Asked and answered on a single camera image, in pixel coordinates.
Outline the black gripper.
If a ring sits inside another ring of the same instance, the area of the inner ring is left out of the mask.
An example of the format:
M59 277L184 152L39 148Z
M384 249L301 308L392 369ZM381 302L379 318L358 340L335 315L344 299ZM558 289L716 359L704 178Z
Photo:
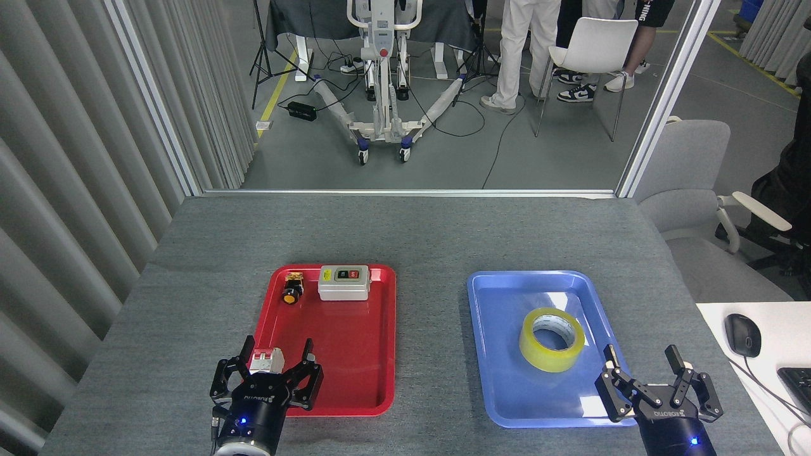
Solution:
M308 412L315 406L324 373L313 354L315 343L307 338L299 363L280 374L252 374L247 367L255 340L246 336L238 355L222 358L215 366L210 387L212 401L229 398L229 379L243 378L235 387L232 404L218 435L219 452L276 452L287 407Z
M645 384L623 372L612 344L603 349L606 359L596 388L611 422L636 415L641 439L649 455L716 455L712 440L701 421L715 422L724 414L710 375L698 372L683 360L676 345L665 349L672 372L677 376L669 400L661 399ZM686 398L692 387L698 407Z

